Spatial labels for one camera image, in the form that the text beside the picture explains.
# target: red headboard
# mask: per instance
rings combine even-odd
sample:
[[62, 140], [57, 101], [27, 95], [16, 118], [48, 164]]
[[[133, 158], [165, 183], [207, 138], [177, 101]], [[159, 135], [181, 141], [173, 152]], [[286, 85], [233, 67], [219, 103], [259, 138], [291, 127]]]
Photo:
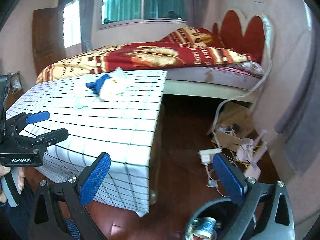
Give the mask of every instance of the red headboard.
[[253, 61], [261, 63], [265, 32], [263, 21], [259, 16], [251, 18], [247, 26], [241, 26], [238, 14], [234, 10], [229, 10], [225, 14], [220, 28], [217, 23], [214, 23], [212, 33], [219, 37], [226, 49], [241, 54], [249, 54]]

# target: finger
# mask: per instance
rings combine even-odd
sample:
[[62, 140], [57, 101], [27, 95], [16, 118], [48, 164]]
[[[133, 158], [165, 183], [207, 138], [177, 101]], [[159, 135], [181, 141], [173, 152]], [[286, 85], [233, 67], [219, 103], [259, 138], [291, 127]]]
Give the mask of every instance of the finger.
[[3, 193], [3, 191], [1, 191], [1, 193], [0, 193], [0, 202], [1, 203], [6, 203], [6, 201], [7, 201], [7, 198], [6, 198], [5, 194]]
[[23, 190], [24, 188], [24, 168], [19, 167], [18, 169], [18, 188]]
[[0, 176], [7, 175], [11, 170], [11, 167], [4, 167], [0, 165]]

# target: door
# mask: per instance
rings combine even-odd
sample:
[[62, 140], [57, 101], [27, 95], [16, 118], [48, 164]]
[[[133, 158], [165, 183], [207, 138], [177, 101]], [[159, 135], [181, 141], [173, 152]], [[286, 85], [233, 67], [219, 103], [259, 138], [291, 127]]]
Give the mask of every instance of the door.
[[32, 49], [36, 75], [66, 58], [63, 43], [63, 15], [57, 8], [33, 11]]

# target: black trash can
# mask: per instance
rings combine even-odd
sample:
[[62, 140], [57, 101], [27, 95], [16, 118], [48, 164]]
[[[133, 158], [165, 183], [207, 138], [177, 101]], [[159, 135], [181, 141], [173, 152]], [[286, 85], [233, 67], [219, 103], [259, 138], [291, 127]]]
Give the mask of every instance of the black trash can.
[[[185, 229], [184, 239], [190, 240], [189, 238], [190, 229], [192, 227], [194, 219], [203, 218], [203, 217], [212, 217], [217, 222], [221, 223], [221, 229], [217, 230], [218, 237], [227, 227], [228, 223], [238, 211], [239, 207], [236, 204], [233, 204], [230, 198], [219, 198], [214, 201], [210, 201], [199, 208], [189, 219], [188, 224]], [[252, 218], [246, 232], [244, 233], [241, 240], [249, 239], [252, 236], [254, 227], [256, 224], [255, 217]]]

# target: bright window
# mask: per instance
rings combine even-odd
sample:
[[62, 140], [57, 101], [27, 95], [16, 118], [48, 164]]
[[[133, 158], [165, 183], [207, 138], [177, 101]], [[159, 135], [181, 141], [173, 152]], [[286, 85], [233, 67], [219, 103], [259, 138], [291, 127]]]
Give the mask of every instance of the bright window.
[[81, 42], [79, 0], [73, 0], [64, 7], [63, 40], [65, 48]]
[[183, 0], [102, 0], [102, 24], [152, 19], [185, 20]]

